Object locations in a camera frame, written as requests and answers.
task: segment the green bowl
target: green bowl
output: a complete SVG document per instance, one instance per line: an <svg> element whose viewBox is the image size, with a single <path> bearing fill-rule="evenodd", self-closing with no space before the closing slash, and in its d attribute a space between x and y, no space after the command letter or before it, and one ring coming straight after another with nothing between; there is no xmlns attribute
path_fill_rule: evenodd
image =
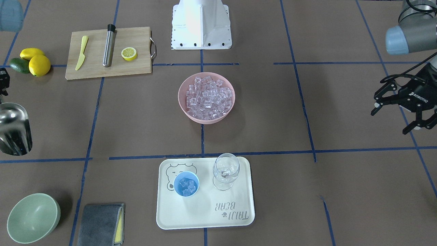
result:
<svg viewBox="0 0 437 246"><path fill-rule="evenodd" d="M7 218L7 233L18 243L36 242L57 226L61 209L51 196L29 195L19 201Z"/></svg>

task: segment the green avocado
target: green avocado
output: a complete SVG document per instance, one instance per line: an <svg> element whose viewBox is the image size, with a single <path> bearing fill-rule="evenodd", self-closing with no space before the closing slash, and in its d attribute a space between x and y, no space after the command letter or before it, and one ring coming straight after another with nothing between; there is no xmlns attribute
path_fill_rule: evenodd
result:
<svg viewBox="0 0 437 246"><path fill-rule="evenodd" d="M11 68L19 73L22 74L30 73L28 60L24 60L22 58L12 58L9 63Z"/></svg>

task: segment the wooden cutting board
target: wooden cutting board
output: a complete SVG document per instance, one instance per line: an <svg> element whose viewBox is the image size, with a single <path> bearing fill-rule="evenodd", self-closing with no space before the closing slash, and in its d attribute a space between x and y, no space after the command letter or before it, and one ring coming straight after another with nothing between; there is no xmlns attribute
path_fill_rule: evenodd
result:
<svg viewBox="0 0 437 246"><path fill-rule="evenodd" d="M108 30L92 30L73 32L71 34L70 51L68 52L67 80L109 77L129 74L148 74L152 72L150 59L150 27L117 28L115 35L112 65L104 67L103 54ZM85 61L79 70L75 70L79 59L80 44L83 36L88 36L85 48ZM133 61L126 61L121 51L126 47L136 49L138 57Z"/></svg>

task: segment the gray towel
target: gray towel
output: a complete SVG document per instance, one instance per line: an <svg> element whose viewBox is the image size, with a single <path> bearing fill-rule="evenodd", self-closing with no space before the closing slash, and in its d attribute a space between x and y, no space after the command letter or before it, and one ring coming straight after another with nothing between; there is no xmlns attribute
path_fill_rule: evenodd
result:
<svg viewBox="0 0 437 246"><path fill-rule="evenodd" d="M118 215L124 211L121 211L123 206L124 204L86 205L77 246L113 246Z"/></svg>

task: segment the clear glass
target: clear glass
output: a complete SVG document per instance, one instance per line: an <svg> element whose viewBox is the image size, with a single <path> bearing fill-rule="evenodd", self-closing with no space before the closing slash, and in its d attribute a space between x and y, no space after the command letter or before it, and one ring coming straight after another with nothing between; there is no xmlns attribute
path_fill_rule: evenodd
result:
<svg viewBox="0 0 437 246"><path fill-rule="evenodd" d="M230 153L221 154L214 162L212 182L219 190L228 190L234 184L240 172L240 163L236 156Z"/></svg>

